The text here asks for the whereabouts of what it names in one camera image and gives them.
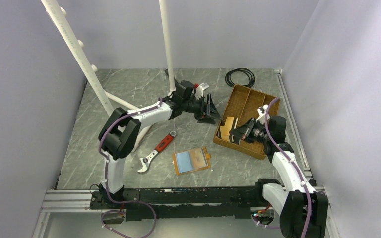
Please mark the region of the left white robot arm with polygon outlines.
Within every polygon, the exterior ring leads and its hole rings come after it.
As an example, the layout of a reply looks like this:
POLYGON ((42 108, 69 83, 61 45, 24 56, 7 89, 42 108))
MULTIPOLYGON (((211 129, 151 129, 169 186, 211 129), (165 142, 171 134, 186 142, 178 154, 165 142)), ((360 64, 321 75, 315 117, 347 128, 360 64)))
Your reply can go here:
POLYGON ((132 152, 143 129, 172 120, 183 112, 191 113, 198 123, 216 124, 221 116, 211 94, 204 94, 206 83, 174 81, 175 91, 150 106, 137 110, 115 109, 99 134, 98 152, 104 157, 104 179, 100 191, 103 202, 117 208, 123 201, 125 158, 132 152))

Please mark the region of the brown woven divided tray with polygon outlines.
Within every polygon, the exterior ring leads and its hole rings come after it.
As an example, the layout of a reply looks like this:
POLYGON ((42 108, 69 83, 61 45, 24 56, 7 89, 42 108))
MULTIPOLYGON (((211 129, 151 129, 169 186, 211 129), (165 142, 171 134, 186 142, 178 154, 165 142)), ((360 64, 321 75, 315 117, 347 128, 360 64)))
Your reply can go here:
MULTIPOLYGON (((268 105, 274 98, 275 96, 273 95, 242 85, 235 85, 225 107, 222 119, 225 120, 227 117, 235 117, 238 119, 237 125, 242 126, 250 118, 257 118, 259 116, 257 109, 260 106, 268 105)), ((242 141, 239 144, 235 144, 221 135, 219 126, 214 134, 213 142, 259 160, 264 160, 266 158, 262 143, 246 143, 242 141)))

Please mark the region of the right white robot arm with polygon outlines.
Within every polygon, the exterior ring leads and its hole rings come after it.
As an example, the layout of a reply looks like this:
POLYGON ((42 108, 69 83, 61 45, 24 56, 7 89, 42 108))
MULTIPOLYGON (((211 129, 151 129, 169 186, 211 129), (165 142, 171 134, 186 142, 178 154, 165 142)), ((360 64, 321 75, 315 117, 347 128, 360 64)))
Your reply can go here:
POLYGON ((325 236, 328 197, 309 183, 298 165, 294 150, 285 139, 286 119, 270 116, 265 122, 255 118, 230 130, 235 139, 263 144, 264 153, 277 169, 282 181, 260 179, 254 201, 268 203, 279 215, 279 228, 286 238, 323 238, 325 236))

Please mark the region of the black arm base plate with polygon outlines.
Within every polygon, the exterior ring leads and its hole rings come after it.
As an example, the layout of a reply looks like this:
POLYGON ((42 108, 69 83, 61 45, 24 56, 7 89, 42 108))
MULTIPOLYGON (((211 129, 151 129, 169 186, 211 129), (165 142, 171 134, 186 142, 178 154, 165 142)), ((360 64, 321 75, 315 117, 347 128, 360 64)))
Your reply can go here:
POLYGON ((123 210, 126 221, 168 218, 234 217, 249 219, 265 209, 259 185, 190 188, 125 188, 110 201, 102 191, 92 192, 91 210, 123 210))

